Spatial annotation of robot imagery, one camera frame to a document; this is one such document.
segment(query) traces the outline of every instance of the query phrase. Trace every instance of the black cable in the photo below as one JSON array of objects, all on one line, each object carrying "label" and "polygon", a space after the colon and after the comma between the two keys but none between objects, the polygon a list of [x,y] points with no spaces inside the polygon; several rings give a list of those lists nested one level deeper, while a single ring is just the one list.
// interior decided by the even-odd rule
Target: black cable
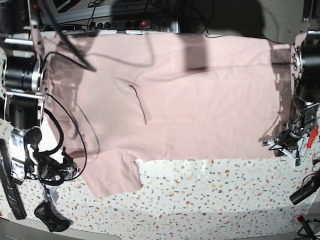
[{"label": "black cable", "polygon": [[160,9],[160,10],[163,10],[164,13],[166,13],[167,15],[171,16],[171,17],[177,17],[176,15],[172,14],[168,9],[165,9],[164,7],[162,6],[159,6],[159,3],[160,1],[158,0],[156,4],[154,4],[152,2],[152,0],[149,0],[150,4],[152,6],[154,6],[155,9]]},{"label": "black cable", "polygon": [[156,7],[153,4],[151,4],[151,5],[153,6],[153,8],[149,9],[148,11],[145,11],[146,14],[150,13],[150,12],[153,12],[156,9]]},{"label": "black cable", "polygon": [[61,184],[64,183],[64,181],[67,181],[67,180],[65,180],[65,176],[62,174],[62,172],[55,171],[53,169],[51,169],[50,171],[52,171],[55,174],[54,176],[59,176],[60,179],[59,180],[48,181],[48,180],[45,180],[45,179],[43,179],[41,177],[40,178],[40,182],[42,184],[49,185],[49,186],[60,186]]},{"label": "black cable", "polygon": [[205,36],[206,36],[208,39],[216,39],[216,38],[225,37],[225,35],[221,35],[221,36],[210,36],[210,35],[214,35],[214,33],[206,34]]},{"label": "black cable", "polygon": [[61,40],[68,46],[70,51],[80,60],[80,62],[82,62],[84,64],[82,68],[84,68],[88,71],[96,72],[97,70],[80,54],[80,52],[76,49],[76,47],[62,33],[62,31],[61,31],[59,25],[57,24],[52,12],[50,11],[50,8],[48,6],[47,1],[46,0],[39,1],[39,5],[40,5],[42,11],[44,12],[44,14],[46,14],[46,16],[49,18],[53,29],[58,33]]},{"label": "black cable", "polygon": [[59,106],[65,111],[65,113],[68,115],[68,117],[70,118],[70,120],[72,121],[76,131],[78,132],[79,136],[80,136],[80,139],[81,139],[81,142],[83,144],[83,150],[84,150],[84,166],[81,170],[81,172],[76,176],[76,177],[73,177],[73,178],[70,178],[70,179],[66,179],[64,181],[72,181],[72,180],[75,180],[77,179],[78,177],[81,176],[81,174],[84,172],[84,170],[86,169],[86,166],[87,166],[87,160],[88,160],[88,154],[87,154],[87,148],[86,148],[86,144],[85,144],[85,141],[79,131],[79,128],[77,126],[77,124],[75,123],[74,119],[71,117],[70,113],[66,110],[66,108],[54,97],[52,96],[51,94],[47,93],[47,95],[52,98],[57,104],[59,104]]},{"label": "black cable", "polygon": [[158,29],[156,29],[156,28],[154,28],[154,27],[149,27],[149,28],[148,28],[148,29],[146,29],[145,31],[148,31],[148,30],[155,30],[155,31],[159,32],[159,30],[158,30]]},{"label": "black cable", "polygon": [[214,15],[215,15],[215,0],[211,0],[212,1],[212,12],[211,12],[211,16],[209,18],[208,23],[206,24],[205,28],[203,29],[203,31],[201,32],[202,34],[205,32],[205,30],[208,31],[208,26],[209,24],[212,22]]},{"label": "black cable", "polygon": [[146,11],[147,11],[147,8],[148,8],[148,5],[149,5],[149,1],[150,0],[146,0],[145,6],[144,6],[144,10],[143,10],[143,17],[146,16]]},{"label": "black cable", "polygon": [[206,31],[206,33],[209,34],[209,31],[208,31],[208,28],[207,28],[207,25],[206,25],[206,22],[205,22],[205,20],[206,20],[205,17],[198,11],[198,9],[195,6],[189,5],[189,7],[192,8],[199,15],[200,20],[203,23],[204,30],[202,31],[202,33],[204,31]]},{"label": "black cable", "polygon": [[63,143],[64,143],[64,139],[65,139],[65,135],[64,135],[64,132],[58,122],[58,120],[55,118],[55,116],[48,110],[48,109],[44,109],[44,113],[46,113],[49,118],[52,120],[52,122],[54,123],[56,129],[58,130],[59,132],[59,142],[58,142],[58,145],[52,149],[52,150],[48,150],[48,151],[41,151],[39,152],[40,154],[42,155],[45,155],[45,156],[50,156],[52,154],[55,154],[56,152],[58,152],[58,150],[62,147]]},{"label": "black cable", "polygon": [[89,29],[89,26],[90,24],[93,22],[94,20],[94,15],[95,15],[95,11],[96,11],[96,8],[97,7],[100,7],[102,4],[104,4],[105,0],[95,0],[95,1],[91,1],[88,3],[88,9],[89,8],[94,8],[93,11],[92,11],[92,14],[91,14],[91,17],[88,19],[88,22],[87,22],[87,29]]},{"label": "black cable", "polygon": [[57,51],[50,51],[50,52],[48,52],[48,53],[45,55],[44,62],[46,62],[47,59],[48,59],[48,57],[49,57],[50,55],[52,55],[52,54],[59,55],[59,56],[65,58],[65,59],[67,59],[67,60],[70,61],[71,63],[77,65],[78,67],[82,68],[82,69],[86,67],[86,66],[80,64],[79,62],[73,60],[72,58],[70,58],[70,57],[68,57],[68,56],[66,56],[66,55],[63,55],[62,53],[57,52]]},{"label": "black cable", "polygon": [[82,115],[84,116],[84,118],[85,118],[85,120],[87,121],[87,123],[89,124],[91,130],[93,131],[93,134],[94,134],[96,143],[98,144],[98,151],[97,151],[97,153],[96,153],[96,155],[98,156],[99,153],[100,153],[100,142],[99,142],[98,136],[97,136],[97,134],[96,134],[96,131],[95,131],[94,127],[92,126],[92,124],[90,123],[90,121],[89,121],[89,119],[87,118],[87,116],[85,115],[84,111],[82,111],[81,107],[80,107],[78,104],[77,104],[76,106],[78,107],[78,109],[80,110],[80,112],[82,113]]},{"label": "black cable", "polygon": [[178,14],[183,8],[184,8],[184,4],[186,3],[187,1],[186,0],[181,0],[180,2],[177,0],[175,2],[175,5],[174,5],[174,12],[176,14]]},{"label": "black cable", "polygon": [[284,147],[278,147],[278,148],[274,148],[277,145],[277,143],[275,143],[272,147],[270,147],[268,149],[268,151],[275,151],[275,150],[280,150],[282,151],[283,149],[285,149]]}]

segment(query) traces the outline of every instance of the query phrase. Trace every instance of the terrazzo patterned tablecloth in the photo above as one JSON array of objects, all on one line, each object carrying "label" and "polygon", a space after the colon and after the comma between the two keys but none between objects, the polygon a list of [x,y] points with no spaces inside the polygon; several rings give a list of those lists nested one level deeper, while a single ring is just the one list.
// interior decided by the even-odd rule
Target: terrazzo patterned tablecloth
[{"label": "terrazzo patterned tablecloth", "polygon": [[[0,128],[3,135],[10,133],[4,124]],[[42,131],[44,145],[55,146],[47,124]],[[312,172],[317,150],[319,137],[296,168],[285,159],[137,160],[143,184],[139,191],[94,198],[80,177],[58,189],[56,207],[74,221],[73,229],[123,240],[227,240],[289,233],[299,228],[295,217],[306,214],[315,199],[314,194],[293,206],[289,196]],[[38,220],[33,212],[43,200],[39,185],[27,180],[19,190],[27,217]],[[10,212],[0,186],[0,213],[7,218]]]}]

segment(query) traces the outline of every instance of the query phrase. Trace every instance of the power strip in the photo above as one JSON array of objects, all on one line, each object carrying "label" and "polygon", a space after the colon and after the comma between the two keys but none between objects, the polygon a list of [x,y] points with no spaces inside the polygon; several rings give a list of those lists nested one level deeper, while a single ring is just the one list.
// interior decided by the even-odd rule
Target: power strip
[{"label": "power strip", "polygon": [[147,30],[151,28],[150,20],[119,20],[92,22],[89,29],[98,30]]}]

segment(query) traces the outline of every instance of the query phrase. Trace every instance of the pink shirt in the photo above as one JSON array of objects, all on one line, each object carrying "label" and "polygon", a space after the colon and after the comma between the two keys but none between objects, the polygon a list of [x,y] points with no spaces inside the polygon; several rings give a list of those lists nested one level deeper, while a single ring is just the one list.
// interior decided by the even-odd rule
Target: pink shirt
[{"label": "pink shirt", "polygon": [[[139,190],[136,159],[273,157],[262,140],[288,119],[291,77],[289,66],[271,63],[290,62],[290,46],[172,33],[71,40],[97,72],[53,56],[49,89],[84,136],[83,177],[96,197]],[[47,40],[46,52],[68,54],[58,42]],[[47,106],[69,132],[67,152],[82,157],[68,116],[50,98]]]}]

